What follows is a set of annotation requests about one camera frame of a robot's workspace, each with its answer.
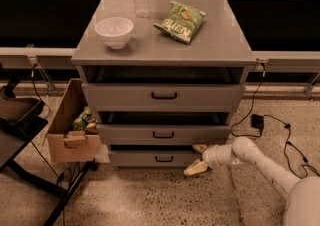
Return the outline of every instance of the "black handle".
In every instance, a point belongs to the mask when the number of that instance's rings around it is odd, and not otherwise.
[[[171,139],[174,137],[174,132],[172,131],[170,135],[157,135],[155,131],[152,132],[153,138],[157,139]]]
[[[174,92],[173,96],[157,96],[154,92],[151,93],[152,99],[156,100],[174,100],[178,97],[177,92]]]
[[[160,163],[168,163],[173,161],[173,156],[170,156],[168,158],[159,158],[158,156],[155,156],[154,158],[157,162],[160,162]]]

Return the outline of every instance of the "drawer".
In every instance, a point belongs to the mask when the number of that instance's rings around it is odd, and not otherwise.
[[[146,126],[98,124],[101,141],[110,145],[225,144],[229,126]]]
[[[188,167],[199,153],[194,152],[111,152],[109,154],[113,166],[118,167]]]
[[[244,85],[83,84],[94,111],[234,111]]]

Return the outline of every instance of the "green chip bag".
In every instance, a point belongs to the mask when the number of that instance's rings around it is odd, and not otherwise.
[[[185,44],[190,44],[206,15],[193,7],[171,1],[170,16],[153,24],[154,27]]]

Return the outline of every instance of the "black plug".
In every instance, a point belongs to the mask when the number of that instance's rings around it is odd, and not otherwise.
[[[260,129],[260,133],[262,133],[262,130],[264,129],[264,120],[263,116],[252,114],[251,116],[251,126],[254,128]]]

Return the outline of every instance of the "cabinet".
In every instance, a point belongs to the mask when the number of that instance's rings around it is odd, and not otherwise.
[[[101,0],[72,57],[114,166],[185,167],[199,157],[193,144],[225,143],[255,65],[226,0],[175,0],[207,13],[190,45],[153,27],[170,1],[150,0],[150,17],[136,18],[133,0]],[[123,49],[94,31],[112,16],[134,22]]]

